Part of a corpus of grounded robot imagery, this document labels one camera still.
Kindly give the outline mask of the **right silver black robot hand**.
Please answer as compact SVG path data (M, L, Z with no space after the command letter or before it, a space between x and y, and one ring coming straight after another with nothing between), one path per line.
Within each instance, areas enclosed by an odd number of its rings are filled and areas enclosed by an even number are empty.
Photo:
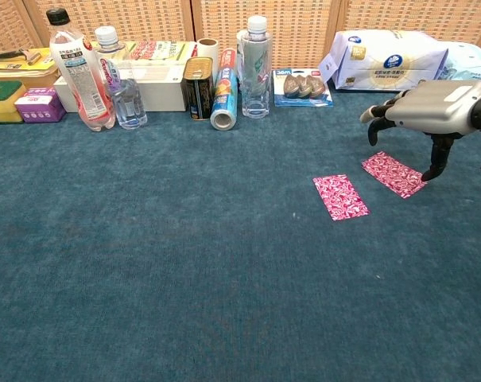
M402 91L382 105L368 107L359 117L369 123L368 140L378 142L378 133L393 127L420 131L431 137L429 169L422 181L440 176L453 143L478 130L475 105L481 99L481 80L428 80Z

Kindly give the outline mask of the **pink patterned card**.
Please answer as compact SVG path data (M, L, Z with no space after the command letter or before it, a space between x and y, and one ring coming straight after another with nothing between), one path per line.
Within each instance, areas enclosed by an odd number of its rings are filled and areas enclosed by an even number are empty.
M334 221L370 214L368 207L346 174L314 177L312 182Z
M421 173L382 151L363 161L362 166L372 177L403 199L411 197L427 184L421 180Z

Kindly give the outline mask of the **light blue wet wipes pack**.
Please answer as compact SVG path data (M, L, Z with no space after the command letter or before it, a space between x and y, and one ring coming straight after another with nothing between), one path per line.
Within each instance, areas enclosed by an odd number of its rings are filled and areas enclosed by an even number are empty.
M481 48L477 45L443 41L448 49L439 80L481 80Z

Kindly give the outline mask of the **white facial tissue pack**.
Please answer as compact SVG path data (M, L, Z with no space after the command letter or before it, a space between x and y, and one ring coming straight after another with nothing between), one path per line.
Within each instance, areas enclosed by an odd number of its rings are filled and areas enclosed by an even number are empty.
M336 33L319 70L337 89L391 92L435 80L447 56L446 44L423 32L348 30Z

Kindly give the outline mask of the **woven bamboo folding screen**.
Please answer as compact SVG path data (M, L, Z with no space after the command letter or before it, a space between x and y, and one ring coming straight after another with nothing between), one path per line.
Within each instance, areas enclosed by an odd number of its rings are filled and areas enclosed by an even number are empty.
M206 37L221 48L235 45L250 16L262 15L276 68L318 64L335 34L350 29L417 30L481 48L481 0L0 0L0 52L46 46L46 11L57 7L87 37L112 25L124 41Z

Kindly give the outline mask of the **tall clear bottle white cap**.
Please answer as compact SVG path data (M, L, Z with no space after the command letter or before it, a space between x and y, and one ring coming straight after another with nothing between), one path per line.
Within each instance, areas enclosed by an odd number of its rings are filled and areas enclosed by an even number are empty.
M246 32L241 37L242 113L251 119L269 114L271 89L272 36L267 31L267 19L250 16Z

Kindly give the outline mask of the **blue plastic wrap roll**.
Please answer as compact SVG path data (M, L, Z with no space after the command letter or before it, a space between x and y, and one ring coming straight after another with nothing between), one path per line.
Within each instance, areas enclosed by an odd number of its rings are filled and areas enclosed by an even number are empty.
M218 131L228 131L236 124L238 79L236 74L236 50L224 49L219 57L219 72L215 83L215 97L211 124Z

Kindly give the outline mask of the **white lint roller refill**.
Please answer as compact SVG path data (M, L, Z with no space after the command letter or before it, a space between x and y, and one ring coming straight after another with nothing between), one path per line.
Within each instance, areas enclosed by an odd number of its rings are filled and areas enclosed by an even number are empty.
M216 77L219 68L219 42L213 38L200 38L197 42L197 56L212 59L212 74Z

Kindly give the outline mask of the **black can with gold lid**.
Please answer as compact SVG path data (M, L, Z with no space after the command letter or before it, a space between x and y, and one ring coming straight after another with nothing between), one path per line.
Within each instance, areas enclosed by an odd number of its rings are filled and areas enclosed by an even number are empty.
M210 57L191 57L184 68L184 88L190 116L194 120L211 117L214 101L212 65Z

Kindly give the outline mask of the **long white cardboard box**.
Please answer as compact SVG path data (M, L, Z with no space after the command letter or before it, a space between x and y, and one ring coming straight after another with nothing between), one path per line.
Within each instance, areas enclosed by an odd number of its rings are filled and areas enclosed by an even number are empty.
M146 111L186 111L183 64L137 64L126 68L137 81Z

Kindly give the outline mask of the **dark blue felt table mat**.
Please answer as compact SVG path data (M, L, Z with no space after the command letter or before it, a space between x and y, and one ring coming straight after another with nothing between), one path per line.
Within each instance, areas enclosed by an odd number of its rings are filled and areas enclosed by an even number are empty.
M362 166L386 94L333 99L0 125L0 382L481 382L481 134L403 199Z

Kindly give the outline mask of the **small clear water bottle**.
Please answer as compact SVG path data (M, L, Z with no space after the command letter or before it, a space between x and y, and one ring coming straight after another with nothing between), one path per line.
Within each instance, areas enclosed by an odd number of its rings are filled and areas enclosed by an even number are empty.
M134 130L144 126L147 115L126 44L112 25L97 28L95 38L100 68L120 127Z

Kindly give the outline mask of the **pink drink bottle black cap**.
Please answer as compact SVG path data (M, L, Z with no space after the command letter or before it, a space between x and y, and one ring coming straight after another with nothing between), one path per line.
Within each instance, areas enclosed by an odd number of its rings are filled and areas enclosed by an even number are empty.
M90 41L72 25L66 9L51 8L46 17L52 27L52 58L70 88L81 120L95 132L111 129L116 120L114 104Z

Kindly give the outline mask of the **small purple box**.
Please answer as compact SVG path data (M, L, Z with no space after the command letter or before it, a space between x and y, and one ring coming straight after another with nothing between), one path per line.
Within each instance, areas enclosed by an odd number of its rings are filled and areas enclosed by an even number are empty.
M25 123L56 123L66 114L54 87L30 88L14 105Z

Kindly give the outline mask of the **yellow razor blister pack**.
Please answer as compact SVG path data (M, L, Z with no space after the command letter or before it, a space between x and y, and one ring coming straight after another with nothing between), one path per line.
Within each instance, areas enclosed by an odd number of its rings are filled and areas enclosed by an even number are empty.
M51 87L60 78L49 48L0 53L0 81L21 81L26 88Z

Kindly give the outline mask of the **dark green small box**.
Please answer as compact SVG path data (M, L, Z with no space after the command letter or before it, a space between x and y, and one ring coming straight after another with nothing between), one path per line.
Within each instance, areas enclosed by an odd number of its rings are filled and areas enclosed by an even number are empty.
M26 92L25 85L18 81L0 81L0 124L23 123L15 102Z

